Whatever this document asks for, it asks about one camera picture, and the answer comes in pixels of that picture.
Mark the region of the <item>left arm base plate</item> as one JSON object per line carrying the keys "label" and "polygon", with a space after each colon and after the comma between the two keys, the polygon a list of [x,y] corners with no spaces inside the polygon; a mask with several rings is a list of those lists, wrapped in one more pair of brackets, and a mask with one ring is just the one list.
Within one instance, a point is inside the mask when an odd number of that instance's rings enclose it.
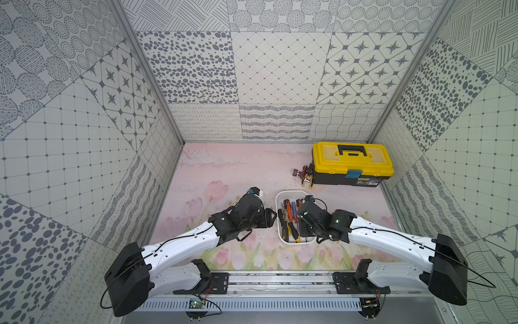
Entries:
{"label": "left arm base plate", "polygon": [[229,273],[212,272],[201,259],[189,263],[184,273],[193,278],[194,283],[184,283],[173,291],[175,295],[226,294],[229,286]]}

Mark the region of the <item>white plastic storage box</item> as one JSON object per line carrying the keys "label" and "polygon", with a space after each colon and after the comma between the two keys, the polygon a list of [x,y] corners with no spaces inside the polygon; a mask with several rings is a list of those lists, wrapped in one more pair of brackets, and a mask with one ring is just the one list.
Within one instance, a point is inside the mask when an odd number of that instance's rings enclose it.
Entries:
{"label": "white plastic storage box", "polygon": [[[304,198],[306,196],[307,196],[307,193],[302,190],[281,191],[276,196],[276,199],[275,199],[276,208],[277,208],[277,210],[283,209],[285,211],[284,206],[283,206],[283,201],[285,199],[290,200],[290,202],[296,202],[297,199],[301,199],[302,202],[304,203]],[[285,211],[285,216],[286,216],[287,225],[288,225],[289,220],[288,220],[286,211]],[[299,233],[300,242],[296,242],[290,233],[289,233],[289,241],[284,242],[281,239],[281,224],[279,222],[278,212],[277,212],[277,229],[278,229],[278,236],[279,236],[279,239],[281,240],[281,243],[283,243],[284,245],[297,246],[297,245],[311,244],[311,243],[316,242],[316,237],[310,233],[310,228],[309,228],[308,224],[302,220],[301,216],[298,215],[298,224],[294,224],[294,225]]]}

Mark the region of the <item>large orange black screwdriver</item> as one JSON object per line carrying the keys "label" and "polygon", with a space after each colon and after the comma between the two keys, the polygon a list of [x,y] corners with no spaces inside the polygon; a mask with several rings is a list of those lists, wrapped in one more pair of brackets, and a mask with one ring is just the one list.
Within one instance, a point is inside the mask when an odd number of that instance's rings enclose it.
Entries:
{"label": "large orange black screwdriver", "polygon": [[285,209],[285,211],[287,213],[287,217],[288,217],[289,222],[293,222],[294,221],[294,216],[293,216],[293,212],[292,212],[292,209],[291,209],[291,202],[290,202],[290,200],[285,199],[283,201],[283,206],[284,206],[284,209]]}

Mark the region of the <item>clear purple screwdriver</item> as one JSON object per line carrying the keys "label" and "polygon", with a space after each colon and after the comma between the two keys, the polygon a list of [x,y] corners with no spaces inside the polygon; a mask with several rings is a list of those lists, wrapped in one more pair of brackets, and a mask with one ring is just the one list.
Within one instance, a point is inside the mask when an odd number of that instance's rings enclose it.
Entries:
{"label": "clear purple screwdriver", "polygon": [[291,211],[294,219],[294,224],[298,224],[297,206],[295,202],[291,202]]}

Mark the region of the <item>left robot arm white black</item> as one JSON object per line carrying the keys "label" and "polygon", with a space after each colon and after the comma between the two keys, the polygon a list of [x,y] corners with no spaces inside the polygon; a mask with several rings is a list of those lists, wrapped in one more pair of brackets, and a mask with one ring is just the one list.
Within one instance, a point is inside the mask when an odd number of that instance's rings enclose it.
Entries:
{"label": "left robot arm white black", "polygon": [[251,188],[233,206],[212,214],[198,227],[162,243],[122,248],[105,274],[109,309],[123,317],[159,294],[199,295],[213,280],[206,263],[196,255],[227,242],[245,240],[254,229],[271,228],[277,213],[266,208],[259,190]]}

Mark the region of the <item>black yellow deli screwdriver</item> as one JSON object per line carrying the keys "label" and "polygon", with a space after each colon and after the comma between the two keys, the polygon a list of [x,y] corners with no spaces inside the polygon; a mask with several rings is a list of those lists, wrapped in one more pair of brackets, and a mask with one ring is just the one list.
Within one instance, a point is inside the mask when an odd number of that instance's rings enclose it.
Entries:
{"label": "black yellow deli screwdriver", "polygon": [[297,229],[295,228],[295,225],[292,221],[288,221],[288,228],[289,228],[289,233],[294,238],[294,240],[296,242],[300,242],[299,233],[298,233]]}

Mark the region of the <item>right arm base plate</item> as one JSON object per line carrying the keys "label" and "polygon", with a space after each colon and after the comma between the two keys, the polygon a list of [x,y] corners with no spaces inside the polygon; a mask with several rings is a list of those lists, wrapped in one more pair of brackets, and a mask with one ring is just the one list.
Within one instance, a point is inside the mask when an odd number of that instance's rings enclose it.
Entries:
{"label": "right arm base plate", "polygon": [[377,286],[368,278],[371,263],[372,259],[362,259],[354,273],[334,272],[332,278],[337,294],[390,294],[390,287]]}

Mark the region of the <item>black yellow large screwdriver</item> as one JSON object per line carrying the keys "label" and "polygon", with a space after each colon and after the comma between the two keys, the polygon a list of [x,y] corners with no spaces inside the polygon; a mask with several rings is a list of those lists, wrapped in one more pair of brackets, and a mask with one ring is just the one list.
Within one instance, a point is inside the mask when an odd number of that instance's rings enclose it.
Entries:
{"label": "black yellow large screwdriver", "polygon": [[283,211],[283,209],[278,209],[277,211],[278,211],[279,222],[281,224],[283,224],[285,222],[284,211]]}

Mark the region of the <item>yellow black toolbox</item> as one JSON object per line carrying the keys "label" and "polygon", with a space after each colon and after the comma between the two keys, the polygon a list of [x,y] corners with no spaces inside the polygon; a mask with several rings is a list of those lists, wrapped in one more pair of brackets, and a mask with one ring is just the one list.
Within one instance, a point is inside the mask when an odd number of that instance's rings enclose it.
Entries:
{"label": "yellow black toolbox", "polygon": [[395,170],[381,144],[319,142],[312,148],[308,172],[313,184],[376,188]]}

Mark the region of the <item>black yellow dotted screwdriver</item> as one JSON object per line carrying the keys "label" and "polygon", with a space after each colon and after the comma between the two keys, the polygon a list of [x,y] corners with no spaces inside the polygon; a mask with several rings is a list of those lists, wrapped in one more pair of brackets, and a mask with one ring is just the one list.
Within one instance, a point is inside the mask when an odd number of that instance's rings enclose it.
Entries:
{"label": "black yellow dotted screwdriver", "polygon": [[288,242],[289,241],[289,228],[288,228],[288,225],[287,225],[285,211],[284,211],[284,217],[285,217],[285,222],[283,224],[281,224],[281,239],[284,242]]}

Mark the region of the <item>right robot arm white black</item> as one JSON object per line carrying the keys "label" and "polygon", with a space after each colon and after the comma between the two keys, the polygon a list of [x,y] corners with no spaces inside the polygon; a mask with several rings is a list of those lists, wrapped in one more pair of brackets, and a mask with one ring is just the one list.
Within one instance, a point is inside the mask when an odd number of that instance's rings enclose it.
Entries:
{"label": "right robot arm white black", "polygon": [[452,305],[467,305],[468,262],[451,237],[398,232],[342,209],[329,213],[311,196],[298,207],[297,215],[317,242],[352,243],[395,256],[422,271],[419,280],[435,297]]}

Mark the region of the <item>dark red metal fitting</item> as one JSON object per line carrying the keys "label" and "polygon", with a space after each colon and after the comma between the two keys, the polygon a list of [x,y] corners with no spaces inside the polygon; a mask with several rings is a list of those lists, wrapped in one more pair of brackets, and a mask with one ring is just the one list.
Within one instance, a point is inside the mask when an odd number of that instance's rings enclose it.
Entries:
{"label": "dark red metal fitting", "polygon": [[303,166],[301,170],[293,169],[292,176],[298,177],[302,182],[305,182],[308,176],[308,166]]}

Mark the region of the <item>aluminium mounting rail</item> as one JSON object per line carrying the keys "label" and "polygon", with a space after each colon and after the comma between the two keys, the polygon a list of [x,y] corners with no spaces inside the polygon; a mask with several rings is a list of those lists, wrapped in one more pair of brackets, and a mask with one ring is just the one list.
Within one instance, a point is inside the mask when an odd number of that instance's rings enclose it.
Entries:
{"label": "aluminium mounting rail", "polygon": [[[230,271],[226,294],[285,294],[299,297],[303,294],[337,294],[333,283],[334,272],[347,271]],[[416,267],[404,263],[372,263],[368,278],[377,286],[388,286],[391,293],[428,292],[428,287],[419,280]]]}

